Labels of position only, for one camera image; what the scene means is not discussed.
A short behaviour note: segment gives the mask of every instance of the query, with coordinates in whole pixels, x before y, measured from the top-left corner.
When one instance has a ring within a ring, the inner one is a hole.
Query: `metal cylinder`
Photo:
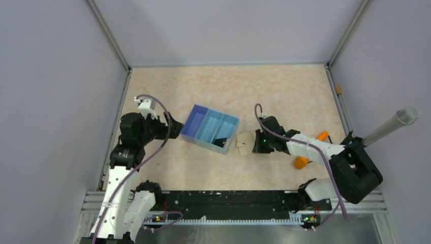
[[[398,110],[392,119],[375,129],[362,140],[364,146],[369,146],[397,129],[413,124],[419,118],[419,110],[413,107]]]

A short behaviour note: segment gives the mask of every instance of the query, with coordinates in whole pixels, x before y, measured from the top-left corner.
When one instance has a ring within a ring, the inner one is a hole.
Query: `beige tabletop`
[[[133,97],[139,94],[158,98],[182,123],[199,104],[239,117],[236,134],[253,132],[259,128],[254,105],[260,103],[264,114],[275,116],[286,131],[315,137],[326,130],[334,143],[344,138],[323,65],[133,69],[122,114],[138,112]],[[163,117],[160,106],[156,111]],[[140,169],[136,185],[149,179],[163,190],[289,190],[308,179],[327,177],[325,167],[317,163],[295,169],[296,157],[281,152],[240,156],[235,142],[233,138],[222,155],[180,137],[169,140]],[[161,143],[147,145],[146,155]]]

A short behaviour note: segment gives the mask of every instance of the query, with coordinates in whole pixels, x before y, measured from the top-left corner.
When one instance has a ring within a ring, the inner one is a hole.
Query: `light purple wall panel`
[[[329,61],[362,0],[97,0],[131,66]]]
[[[431,199],[431,2],[374,1],[335,64],[358,136],[403,107],[421,118],[367,148],[402,243],[429,243]]]
[[[126,73],[85,1],[0,3],[0,242],[71,243]]]

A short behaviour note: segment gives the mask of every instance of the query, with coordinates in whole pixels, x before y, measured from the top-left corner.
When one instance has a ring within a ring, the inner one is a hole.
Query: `orange part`
[[[323,131],[322,133],[320,133],[320,135],[316,137],[316,139],[318,139],[319,141],[324,141],[326,140],[327,137],[328,137],[328,132]],[[309,162],[308,159],[304,157],[298,157],[295,159],[295,162],[293,163],[293,165],[297,169],[303,169],[305,166],[307,166],[308,162]]]
[[[324,131],[324,132],[320,133],[320,135],[318,135],[316,137],[316,139],[318,139],[319,141],[324,141],[324,140],[326,140],[327,137],[328,137],[328,132]]]

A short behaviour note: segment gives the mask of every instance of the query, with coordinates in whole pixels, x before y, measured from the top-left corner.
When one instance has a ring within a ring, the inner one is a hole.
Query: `blue plastic tray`
[[[195,104],[181,131],[184,141],[206,149],[226,154],[239,119],[201,105]],[[224,144],[217,144],[217,139],[226,138]]]

